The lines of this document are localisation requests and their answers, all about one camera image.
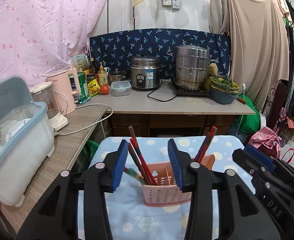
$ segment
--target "electrical outlet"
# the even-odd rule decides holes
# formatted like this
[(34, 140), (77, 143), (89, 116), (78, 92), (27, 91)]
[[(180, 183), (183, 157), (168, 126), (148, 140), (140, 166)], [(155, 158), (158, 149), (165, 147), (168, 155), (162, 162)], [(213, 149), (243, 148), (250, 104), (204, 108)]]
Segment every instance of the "electrical outlet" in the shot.
[(168, 1), (162, 0), (162, 4), (164, 6), (171, 6), (172, 5), (172, 2), (171, 2), (171, 0), (168, 0)]
[(179, 0), (172, 0), (172, 8), (173, 9), (177, 9), (177, 10), (180, 9), (180, 2), (179, 2)]

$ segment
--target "blender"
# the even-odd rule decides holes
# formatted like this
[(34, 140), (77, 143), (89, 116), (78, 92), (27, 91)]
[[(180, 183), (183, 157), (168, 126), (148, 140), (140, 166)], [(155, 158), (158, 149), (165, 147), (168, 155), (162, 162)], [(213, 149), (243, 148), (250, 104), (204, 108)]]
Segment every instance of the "blender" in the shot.
[(34, 86), (30, 93), (35, 102), (45, 102), (47, 104), (47, 116), (54, 131), (58, 131), (68, 125), (68, 119), (60, 113), (57, 107), (58, 104), (54, 89), (52, 88), (52, 81)]

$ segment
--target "blue tablecloth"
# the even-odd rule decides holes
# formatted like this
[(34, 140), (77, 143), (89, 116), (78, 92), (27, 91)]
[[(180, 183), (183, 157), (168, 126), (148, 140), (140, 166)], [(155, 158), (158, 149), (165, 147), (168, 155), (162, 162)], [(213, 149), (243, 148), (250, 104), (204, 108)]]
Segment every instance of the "blue tablecloth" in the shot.
[[(174, 138), (179, 150), (195, 157), (205, 136)], [(129, 137), (108, 137), (103, 140), (90, 164), (104, 160), (109, 152), (116, 151), (122, 139)], [(167, 144), (169, 138), (140, 138), (139, 147), (147, 163), (169, 161)], [(214, 154), (214, 171), (235, 170), (250, 190), (255, 193), (251, 175), (232, 160), (236, 149), (243, 149), (242, 143), (234, 136), (215, 136), (206, 155)], [(126, 167), (138, 172), (133, 159), (128, 154)], [(143, 202), (140, 183), (123, 174), (120, 186), (113, 193), (105, 193), (108, 218), (114, 240), (183, 240), (188, 222), (190, 203), (170, 207), (147, 207)], [(213, 191), (212, 238), (218, 237), (219, 216), (217, 192)], [(79, 192), (78, 237), (84, 237), (83, 191)]]

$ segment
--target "green can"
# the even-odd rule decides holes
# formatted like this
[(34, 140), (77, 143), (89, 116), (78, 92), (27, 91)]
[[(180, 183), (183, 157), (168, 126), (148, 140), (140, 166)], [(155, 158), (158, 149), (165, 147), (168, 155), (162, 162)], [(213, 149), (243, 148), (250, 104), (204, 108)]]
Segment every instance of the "green can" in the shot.
[(89, 98), (87, 80), (86, 80), (86, 75), (84, 72), (78, 72), (78, 80), (79, 80), (79, 85), (80, 85), (80, 89), (81, 89), (81, 95), (78, 99), (78, 104), (83, 104)]

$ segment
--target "silver screw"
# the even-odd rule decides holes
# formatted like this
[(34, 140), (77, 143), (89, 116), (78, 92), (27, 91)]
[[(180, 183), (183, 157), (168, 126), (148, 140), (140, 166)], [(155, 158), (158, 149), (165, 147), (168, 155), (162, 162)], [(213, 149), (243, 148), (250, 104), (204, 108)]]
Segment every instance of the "silver screw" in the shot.
[(70, 171), (68, 171), (68, 170), (64, 170), (64, 171), (62, 171), (62, 172), (60, 173), (60, 176), (62, 176), (62, 177), (67, 177), (67, 176), (69, 175), (69, 173), (70, 173)]
[(105, 163), (96, 163), (96, 164), (95, 164), (95, 167), (96, 167), (97, 169), (103, 169), (103, 168), (105, 167)]
[(190, 167), (191, 167), (191, 168), (194, 168), (194, 169), (197, 169), (197, 168), (200, 167), (200, 164), (199, 164), (199, 163), (196, 163), (196, 162), (192, 162), (192, 163), (190, 164)]
[(233, 169), (228, 169), (228, 170), (226, 170), (226, 173), (227, 173), (227, 175), (229, 175), (229, 176), (235, 176), (235, 175), (236, 175), (236, 172), (235, 172)]

